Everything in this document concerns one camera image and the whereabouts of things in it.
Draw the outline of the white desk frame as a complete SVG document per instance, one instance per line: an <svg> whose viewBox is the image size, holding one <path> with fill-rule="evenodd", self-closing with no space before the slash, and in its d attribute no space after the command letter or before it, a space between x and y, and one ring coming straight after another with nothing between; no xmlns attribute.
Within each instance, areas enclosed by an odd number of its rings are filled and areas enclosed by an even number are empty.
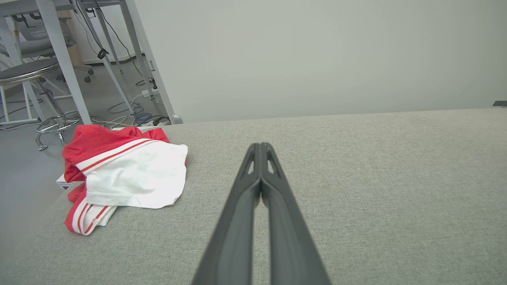
<svg viewBox="0 0 507 285"><path fill-rule="evenodd" d="M6 48L13 65L21 65L22 59L15 45L12 30L9 28L6 18L15 14L38 11L46 27L63 75L67 80L78 113L84 124L92 124L59 23L57 7L63 4L63 0L0 0L0 40Z"/></svg>
<svg viewBox="0 0 507 285"><path fill-rule="evenodd" d="M82 0L74 0L74 2L75 2L75 6L76 6L78 13L82 16L82 18L84 19L84 21L86 23L86 26L90 30L94 41L96 42L98 47L100 47L100 51L97 53L98 59L100 59L103 62L103 65L104 65L109 77L111 78L116 89L118 90L119 94L121 95L123 101L125 102L125 105L127 105L127 108L129 110L129 114L133 115L135 113L134 108L132 107L131 102L129 101L128 97L126 96L126 94L121 86L121 83L119 82L118 78L116 77L116 74L112 70L112 65L111 65L111 63L108 59L108 56L107 56L108 52L107 52L107 50L105 50L105 48L101 44L101 41L99 40L99 37L94 29L94 26L91 23L91 20L87 15L86 8L84 7Z"/></svg>

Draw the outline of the grey mesh office chair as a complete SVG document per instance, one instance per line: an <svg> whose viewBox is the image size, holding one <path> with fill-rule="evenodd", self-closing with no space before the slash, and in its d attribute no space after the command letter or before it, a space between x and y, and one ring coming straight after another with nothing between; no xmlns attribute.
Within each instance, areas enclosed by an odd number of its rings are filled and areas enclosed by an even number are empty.
<svg viewBox="0 0 507 285"><path fill-rule="evenodd" d="M25 40L21 42L15 42L15 50L13 54L20 56L21 59L32 57L42 57L43 59L57 59L55 50L41 16L37 17L35 14L30 14L30 19L31 22L27 22L27 18L25 18L24 15L20 16L20 20L24 24L21 27L17 27L17 31L20 31L20 33L23 34ZM56 72L59 72L59 74L56 75L56 80L60 80L64 83L67 82L60 65L60 68L58 70L47 74L45 78L40 78L40 82L44 87L45 84L49 84L54 88L58 88L58 86L50 79L50 75ZM39 88L36 83L29 84Z"/></svg>

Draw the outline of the white partition panel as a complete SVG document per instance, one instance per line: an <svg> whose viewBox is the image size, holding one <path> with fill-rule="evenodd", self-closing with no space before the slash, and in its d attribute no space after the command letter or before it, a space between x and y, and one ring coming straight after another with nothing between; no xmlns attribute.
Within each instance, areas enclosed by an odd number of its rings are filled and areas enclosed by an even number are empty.
<svg viewBox="0 0 507 285"><path fill-rule="evenodd" d="M185 123L507 99L507 0L127 3Z"/></svg>

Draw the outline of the round grey stool chrome base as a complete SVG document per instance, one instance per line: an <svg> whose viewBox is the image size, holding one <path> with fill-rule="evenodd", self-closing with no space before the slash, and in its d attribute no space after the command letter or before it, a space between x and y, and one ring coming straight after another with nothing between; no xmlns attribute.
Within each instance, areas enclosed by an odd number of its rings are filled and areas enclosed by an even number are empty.
<svg viewBox="0 0 507 285"><path fill-rule="evenodd" d="M60 68L57 59L43 59L24 63L18 66L9 67L0 72L0 87L18 83L36 83L42 93L42 99L52 110L54 116L47 119L40 117L40 124L36 128L36 143L39 151L45 150L48 146L43 144L40 137L45 134L55 133L63 144L67 144L63 134L65 130L75 126L82 121L77 110L64 112L51 90L45 88L40 82L40 78L45 78L47 74Z"/></svg>

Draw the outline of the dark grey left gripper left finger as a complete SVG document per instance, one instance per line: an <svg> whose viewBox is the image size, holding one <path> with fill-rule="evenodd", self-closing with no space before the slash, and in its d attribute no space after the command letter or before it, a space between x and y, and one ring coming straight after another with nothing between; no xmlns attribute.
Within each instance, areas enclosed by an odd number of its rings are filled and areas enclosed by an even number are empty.
<svg viewBox="0 0 507 285"><path fill-rule="evenodd" d="M259 154L258 143L248 148L191 285L251 285Z"/></svg>

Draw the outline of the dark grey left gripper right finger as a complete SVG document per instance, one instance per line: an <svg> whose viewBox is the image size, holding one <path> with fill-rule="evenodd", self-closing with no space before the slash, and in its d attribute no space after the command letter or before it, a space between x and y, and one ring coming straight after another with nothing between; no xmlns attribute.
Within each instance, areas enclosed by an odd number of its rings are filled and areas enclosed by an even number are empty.
<svg viewBox="0 0 507 285"><path fill-rule="evenodd" d="M271 285L332 285L274 148L261 143L261 199L269 211Z"/></svg>

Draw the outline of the red and white shirt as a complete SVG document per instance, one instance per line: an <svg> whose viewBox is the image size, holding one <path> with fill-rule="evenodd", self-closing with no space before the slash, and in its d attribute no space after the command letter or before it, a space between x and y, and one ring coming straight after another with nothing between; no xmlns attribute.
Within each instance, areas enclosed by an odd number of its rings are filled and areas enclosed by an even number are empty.
<svg viewBox="0 0 507 285"><path fill-rule="evenodd" d="M119 206L161 209L182 195L188 146L171 144L161 128L109 130L78 125L62 151L72 203L65 226L90 235Z"/></svg>

